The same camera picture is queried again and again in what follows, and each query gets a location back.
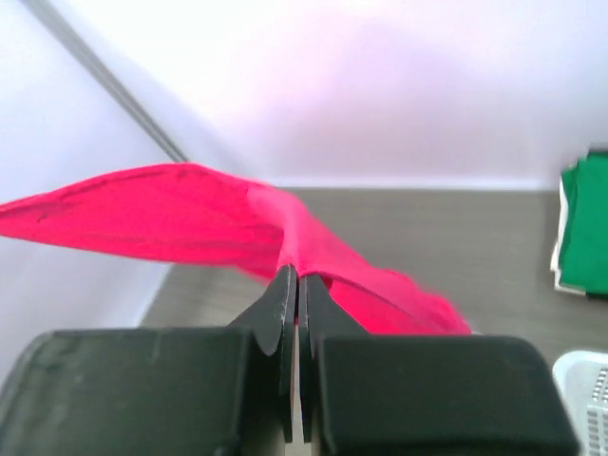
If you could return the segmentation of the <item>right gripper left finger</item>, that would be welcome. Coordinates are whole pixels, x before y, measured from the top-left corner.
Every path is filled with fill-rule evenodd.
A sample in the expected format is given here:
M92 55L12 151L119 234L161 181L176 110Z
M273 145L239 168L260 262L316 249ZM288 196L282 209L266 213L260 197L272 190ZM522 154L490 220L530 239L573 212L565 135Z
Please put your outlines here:
M297 277L282 267L261 297L226 328L231 439L236 443L293 440Z

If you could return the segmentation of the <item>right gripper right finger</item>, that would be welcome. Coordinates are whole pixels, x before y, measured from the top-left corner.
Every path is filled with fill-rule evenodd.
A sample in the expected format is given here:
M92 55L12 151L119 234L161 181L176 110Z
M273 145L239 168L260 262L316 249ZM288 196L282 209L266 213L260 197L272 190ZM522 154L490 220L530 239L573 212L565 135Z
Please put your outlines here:
M365 354L374 337L338 306L317 275L300 281L298 326L304 440L363 442L371 403Z

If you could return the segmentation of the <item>pink red t shirt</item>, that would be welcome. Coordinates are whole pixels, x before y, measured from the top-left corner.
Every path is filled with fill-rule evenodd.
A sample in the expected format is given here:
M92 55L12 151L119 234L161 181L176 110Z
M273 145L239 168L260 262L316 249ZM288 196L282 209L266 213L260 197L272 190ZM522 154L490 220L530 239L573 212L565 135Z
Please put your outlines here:
M297 197L198 164L125 169L5 203L1 233L115 256L234 267L264 280L293 266L299 276L319 276L371 333L470 333L446 299L371 265Z

